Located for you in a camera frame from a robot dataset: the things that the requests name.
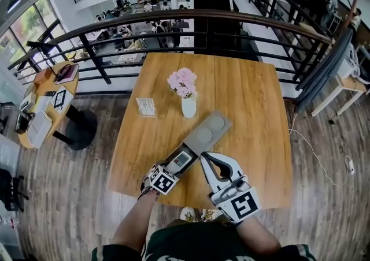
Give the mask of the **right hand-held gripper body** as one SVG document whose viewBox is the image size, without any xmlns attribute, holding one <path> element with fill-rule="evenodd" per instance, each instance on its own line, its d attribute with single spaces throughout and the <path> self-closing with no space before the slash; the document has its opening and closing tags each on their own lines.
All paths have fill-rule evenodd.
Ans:
<svg viewBox="0 0 370 261">
<path fill-rule="evenodd" d="M 260 211 L 260 201 L 255 187 L 249 185 L 247 175 L 242 175 L 210 195 L 213 205 L 233 224 Z"/>
</svg>

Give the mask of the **grey sliding drawer box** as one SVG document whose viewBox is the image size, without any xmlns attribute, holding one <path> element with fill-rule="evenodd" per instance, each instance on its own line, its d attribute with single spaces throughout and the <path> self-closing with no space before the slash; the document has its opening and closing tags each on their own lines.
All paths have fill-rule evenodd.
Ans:
<svg viewBox="0 0 370 261">
<path fill-rule="evenodd" d="M 174 174 L 176 177 L 180 177 L 203 152 L 209 151 L 222 138 L 231 125 L 232 123 L 227 117 L 218 110 L 213 111 L 165 159 L 164 166 L 167 168 L 170 161 L 182 151 L 188 153 L 191 156 L 191 161 L 180 173 Z"/>
</svg>

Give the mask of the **person's left forearm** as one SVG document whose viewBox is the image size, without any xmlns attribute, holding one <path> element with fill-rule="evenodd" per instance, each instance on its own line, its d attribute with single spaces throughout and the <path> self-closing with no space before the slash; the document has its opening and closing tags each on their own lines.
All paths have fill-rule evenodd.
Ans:
<svg viewBox="0 0 370 261">
<path fill-rule="evenodd" d="M 149 221 L 157 193 L 150 191 L 142 195 L 113 235 L 112 244 L 124 245 L 141 252 L 147 236 Z"/>
</svg>

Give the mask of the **white perforated box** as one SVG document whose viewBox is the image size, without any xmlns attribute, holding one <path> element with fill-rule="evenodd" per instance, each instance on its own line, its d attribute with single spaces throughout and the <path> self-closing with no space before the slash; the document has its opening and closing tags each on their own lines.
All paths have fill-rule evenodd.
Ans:
<svg viewBox="0 0 370 261">
<path fill-rule="evenodd" d="M 344 59 L 338 69 L 338 76 L 342 79 L 348 78 L 353 71 L 353 65 L 347 59 Z"/>
</svg>

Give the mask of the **person's right shoe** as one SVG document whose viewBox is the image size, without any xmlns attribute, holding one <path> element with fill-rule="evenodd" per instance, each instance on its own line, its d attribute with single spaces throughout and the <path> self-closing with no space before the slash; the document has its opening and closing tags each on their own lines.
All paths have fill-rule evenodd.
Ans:
<svg viewBox="0 0 370 261">
<path fill-rule="evenodd" d="M 215 220 L 220 215 L 218 210 L 203 209 L 201 214 L 202 222 L 210 222 Z"/>
</svg>

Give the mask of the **person's left shoe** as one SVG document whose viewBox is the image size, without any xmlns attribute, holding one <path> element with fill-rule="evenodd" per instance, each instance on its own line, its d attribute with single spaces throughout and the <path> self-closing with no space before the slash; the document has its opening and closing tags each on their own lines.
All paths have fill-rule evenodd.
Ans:
<svg viewBox="0 0 370 261">
<path fill-rule="evenodd" d="M 186 222 L 195 222 L 195 210 L 191 207 L 184 207 L 180 213 L 180 219 Z"/>
</svg>

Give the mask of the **person's dark green shirt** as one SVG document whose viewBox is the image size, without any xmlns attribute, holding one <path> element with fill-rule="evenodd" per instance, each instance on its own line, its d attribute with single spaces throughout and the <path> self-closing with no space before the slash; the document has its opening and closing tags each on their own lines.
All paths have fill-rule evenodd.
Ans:
<svg viewBox="0 0 370 261">
<path fill-rule="evenodd" d="M 151 235 L 145 255 L 109 244 L 92 251 L 91 261 L 317 261 L 305 244 L 287 245 L 258 256 L 238 236 L 236 228 L 217 222 L 186 223 Z"/>
</svg>

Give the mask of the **white printed card pack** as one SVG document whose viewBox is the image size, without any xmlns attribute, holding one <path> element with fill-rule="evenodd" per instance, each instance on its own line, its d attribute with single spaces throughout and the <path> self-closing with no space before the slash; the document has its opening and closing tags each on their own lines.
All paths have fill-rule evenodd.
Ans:
<svg viewBox="0 0 370 261">
<path fill-rule="evenodd" d="M 136 98 L 138 112 L 143 117 L 155 117 L 156 108 L 153 98 Z"/>
</svg>

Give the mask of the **maroon book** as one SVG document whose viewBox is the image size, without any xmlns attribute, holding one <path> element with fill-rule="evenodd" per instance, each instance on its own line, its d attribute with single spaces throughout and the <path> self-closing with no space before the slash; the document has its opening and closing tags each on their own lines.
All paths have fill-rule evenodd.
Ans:
<svg viewBox="0 0 370 261">
<path fill-rule="evenodd" d="M 78 64 L 67 64 L 58 72 L 58 79 L 55 84 L 63 84 L 73 81 L 79 70 Z"/>
</svg>

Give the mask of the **white-legged wooden side table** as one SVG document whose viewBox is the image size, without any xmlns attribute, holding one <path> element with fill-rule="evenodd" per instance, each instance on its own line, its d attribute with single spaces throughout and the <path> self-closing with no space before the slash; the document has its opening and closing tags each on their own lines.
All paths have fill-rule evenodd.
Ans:
<svg viewBox="0 0 370 261">
<path fill-rule="evenodd" d="M 336 112 L 336 115 L 344 113 L 357 99 L 367 92 L 365 85 L 353 77 L 345 79 L 340 76 L 335 77 L 336 87 L 334 90 L 311 112 L 311 116 L 315 117 L 325 107 L 327 107 L 342 91 L 351 93 L 349 99 L 344 102 L 342 107 Z"/>
</svg>

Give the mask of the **round wooden side table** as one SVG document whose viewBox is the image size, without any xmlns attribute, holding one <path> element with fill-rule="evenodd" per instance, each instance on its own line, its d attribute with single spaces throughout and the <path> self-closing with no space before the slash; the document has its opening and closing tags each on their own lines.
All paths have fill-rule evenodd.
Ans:
<svg viewBox="0 0 370 261">
<path fill-rule="evenodd" d="M 75 97 L 79 82 L 78 73 L 73 81 L 67 83 L 55 84 L 54 79 L 55 76 L 52 75 L 40 86 L 37 87 L 34 85 L 36 87 L 34 91 L 34 104 L 36 104 L 38 97 L 45 95 L 45 92 L 57 92 L 62 85 L 73 97 Z M 72 105 L 71 101 L 70 105 L 68 105 L 66 110 L 61 114 L 57 113 L 57 111 L 52 108 L 51 103 L 48 105 L 45 113 L 52 119 L 52 126 L 44 142 L 53 136 L 66 143 L 68 147 L 73 150 L 82 150 L 91 144 L 97 131 L 97 117 L 91 110 L 78 110 Z M 25 148 L 33 148 L 29 143 L 27 131 L 22 135 L 18 135 L 18 138 L 22 146 Z"/>
</svg>

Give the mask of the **black office chair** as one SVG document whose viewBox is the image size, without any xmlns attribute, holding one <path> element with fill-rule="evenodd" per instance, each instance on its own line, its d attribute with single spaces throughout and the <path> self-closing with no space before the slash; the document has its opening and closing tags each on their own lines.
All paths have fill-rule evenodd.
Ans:
<svg viewBox="0 0 370 261">
<path fill-rule="evenodd" d="M 23 176 L 12 177 L 8 170 L 0 168 L 0 201 L 7 211 L 23 212 L 19 196 L 29 200 L 27 195 L 19 191 L 21 180 L 24 180 Z"/>
</svg>

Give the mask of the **white panel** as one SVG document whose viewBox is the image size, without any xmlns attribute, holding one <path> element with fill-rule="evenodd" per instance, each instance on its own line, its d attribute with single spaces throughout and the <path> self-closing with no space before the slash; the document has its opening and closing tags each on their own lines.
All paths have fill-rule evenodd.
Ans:
<svg viewBox="0 0 370 261">
<path fill-rule="evenodd" d="M 0 169 L 7 170 L 12 176 L 17 173 L 20 146 L 0 134 Z"/>
</svg>

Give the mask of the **black curved balcony railing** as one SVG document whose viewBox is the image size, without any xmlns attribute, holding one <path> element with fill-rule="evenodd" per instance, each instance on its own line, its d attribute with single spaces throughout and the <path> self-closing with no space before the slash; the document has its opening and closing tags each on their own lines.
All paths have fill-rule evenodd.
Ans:
<svg viewBox="0 0 370 261">
<path fill-rule="evenodd" d="M 107 62 L 105 59 L 108 57 L 138 53 L 174 53 L 173 49 L 140 49 L 96 55 L 91 45 L 88 43 L 86 35 L 90 32 L 105 28 L 127 23 L 137 23 L 151 18 L 193 19 L 194 30 L 189 33 L 186 32 L 185 35 L 194 36 L 194 46 L 185 50 L 190 50 L 196 54 L 222 55 L 240 59 L 251 59 L 252 57 L 262 59 L 265 57 L 268 59 L 290 62 L 292 68 L 276 68 L 276 71 L 290 74 L 293 77 L 291 80 L 280 79 L 279 81 L 281 83 L 299 84 L 299 82 L 305 78 L 306 74 L 319 63 L 332 44 L 332 41 L 328 37 L 325 38 L 315 35 L 305 28 L 263 16 L 211 9 L 166 10 L 130 14 L 120 18 L 90 24 L 65 33 L 47 42 L 57 45 L 56 48 L 50 51 L 47 62 L 52 66 L 54 71 L 56 71 L 56 64 L 54 63 L 56 57 L 65 58 L 68 53 L 73 51 L 86 51 L 87 57 L 73 58 L 72 62 L 74 64 L 79 64 L 90 60 L 93 62 L 93 66 L 90 68 L 79 68 L 79 72 L 98 72 L 98 75 L 83 76 L 83 81 L 104 80 L 106 84 L 111 84 L 111 80 L 114 78 L 137 77 L 138 74 L 136 73 L 121 73 L 115 71 L 112 74 L 108 74 L 107 71 L 109 69 L 117 70 L 118 68 L 124 67 L 141 67 L 143 65 L 142 60 L 134 60 L 133 63 L 128 64 L 114 64 L 112 62 Z M 295 37 L 296 40 L 305 38 L 306 41 L 310 43 L 310 46 L 247 35 L 245 32 L 236 30 L 237 24 L 242 25 L 244 23 L 261 26 L 263 29 L 271 28 L 273 31 L 280 31 L 282 35 L 287 35 L 289 33 Z M 24 85 L 27 85 L 28 81 L 21 75 L 21 72 L 27 69 L 33 69 L 32 74 L 36 75 L 40 71 L 39 63 L 45 63 L 42 55 L 39 62 L 34 62 L 32 57 L 36 54 L 41 55 L 37 49 L 31 48 L 26 55 L 8 67 L 9 70 L 14 71 L 14 75 L 22 81 Z"/>
</svg>

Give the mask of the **large window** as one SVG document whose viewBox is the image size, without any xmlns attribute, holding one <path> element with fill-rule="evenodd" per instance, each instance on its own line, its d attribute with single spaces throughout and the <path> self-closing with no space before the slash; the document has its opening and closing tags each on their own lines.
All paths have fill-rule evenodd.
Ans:
<svg viewBox="0 0 370 261">
<path fill-rule="evenodd" d="M 37 0 L 9 28 L 0 32 L 0 51 L 14 63 L 30 51 L 28 41 L 48 42 L 64 33 L 50 0 Z"/>
</svg>

